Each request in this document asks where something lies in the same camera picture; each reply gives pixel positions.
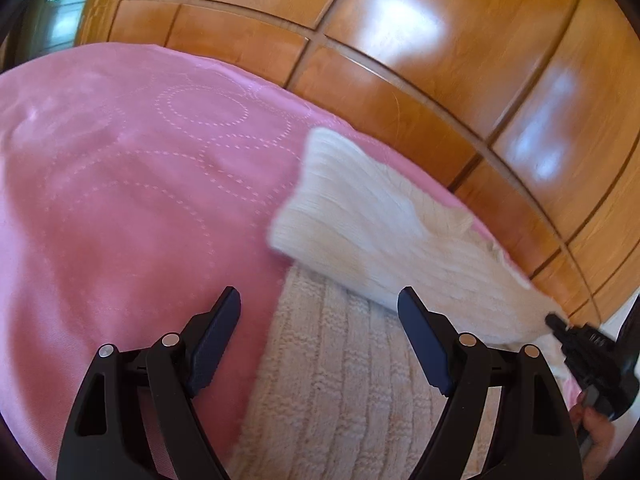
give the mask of silver screw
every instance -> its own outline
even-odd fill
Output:
[[[475,346],[478,342],[478,340],[471,334],[460,334],[458,341],[460,341],[464,346]]]
[[[540,355],[540,349],[537,346],[527,345],[524,347],[524,353],[529,357],[538,357]]]
[[[162,344],[164,346],[176,346],[180,341],[180,336],[177,334],[167,334],[162,338]]]
[[[98,355],[100,357],[109,357],[111,354],[113,354],[114,350],[115,349],[113,348],[113,345],[102,345],[98,349]]]

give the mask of wood panel wall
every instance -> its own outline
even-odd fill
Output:
[[[90,0],[85,15],[98,32],[79,43],[222,59],[386,142],[577,322],[640,285],[640,41],[614,0]]]

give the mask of pink blanket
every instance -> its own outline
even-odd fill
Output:
[[[233,285],[242,317],[195,399],[228,456],[289,265],[266,227],[315,125],[462,206],[345,121],[216,60],[95,44],[0,76],[0,412],[44,476],[98,346],[149,346]]]

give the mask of cable knit texture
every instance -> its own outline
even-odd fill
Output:
[[[464,478],[482,469],[498,401],[492,388]],[[406,480],[445,403],[396,313],[295,264],[227,469],[235,480]]]
[[[411,285],[428,309],[486,344],[548,332],[560,307],[519,275],[466,210],[438,204],[391,168],[325,128],[311,132],[300,182],[271,224],[272,248],[396,310]]]

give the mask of human hand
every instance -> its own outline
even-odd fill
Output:
[[[583,407],[584,394],[578,396],[577,403],[569,410],[574,429],[580,424],[589,432],[593,446],[582,461],[584,480],[595,480],[604,471],[609,462],[609,453],[616,433],[611,421],[591,406]]]

